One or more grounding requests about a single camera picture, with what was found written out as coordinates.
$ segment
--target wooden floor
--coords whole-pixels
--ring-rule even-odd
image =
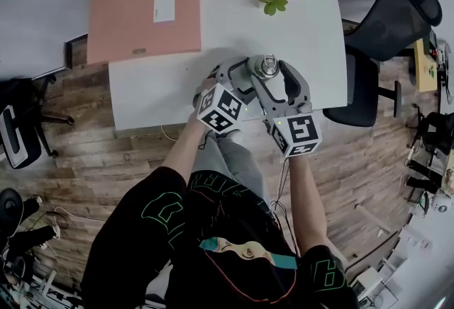
[[[71,115],[74,127],[50,124],[45,126],[51,148],[60,156],[52,159],[43,154],[31,166],[12,170],[7,161],[0,166],[1,188],[12,186],[25,199],[33,194],[43,198],[41,211],[24,222],[30,227],[46,210],[56,206],[75,215],[105,220],[121,197],[132,186],[160,166],[172,147],[158,128],[116,132],[106,65],[86,66],[84,46],[76,50],[72,71],[57,75],[50,86],[45,111]],[[348,258],[361,257],[378,245],[378,228],[354,211],[360,203],[393,229],[408,218],[404,200],[408,189],[403,187],[406,172],[406,144],[411,132],[405,122],[414,115],[412,103],[424,113],[436,109],[432,93],[418,94],[410,85],[405,59],[396,58],[382,65],[380,84],[393,88],[394,80],[402,84],[403,114],[392,117],[393,103],[380,98],[377,124],[373,128],[352,128],[321,118],[323,144],[311,158],[311,167],[328,218],[328,236]],[[182,126],[165,127],[167,134],[177,137]],[[281,171],[280,154],[265,132],[261,121],[244,123],[246,146],[260,163],[271,197],[275,196]],[[288,182],[281,202],[289,211]],[[62,230],[60,240],[50,242],[52,249],[36,249],[43,271],[55,268],[56,281],[78,288],[84,273],[90,245],[101,223],[67,217],[69,228]],[[45,216],[46,222],[52,218]]]

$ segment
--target white cube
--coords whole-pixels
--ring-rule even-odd
[[[221,84],[202,93],[197,118],[217,133],[226,133],[239,121],[243,103]]]
[[[286,158],[311,153],[322,142],[319,122],[312,113],[275,118],[273,123],[271,135]]]

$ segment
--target shoe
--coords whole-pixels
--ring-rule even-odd
[[[60,226],[59,225],[52,225],[52,229],[54,230],[54,238],[58,240],[60,238]]]
[[[31,196],[31,198],[37,201],[39,205],[43,202],[43,199],[40,196]]]
[[[239,129],[229,131],[228,133],[225,133],[225,134],[220,134],[220,135],[218,135],[218,137],[222,137],[224,139],[229,139],[230,141],[232,141],[238,145],[243,145],[243,132]]]

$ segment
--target white paper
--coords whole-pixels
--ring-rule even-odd
[[[154,23],[175,20],[175,0],[155,0]]]

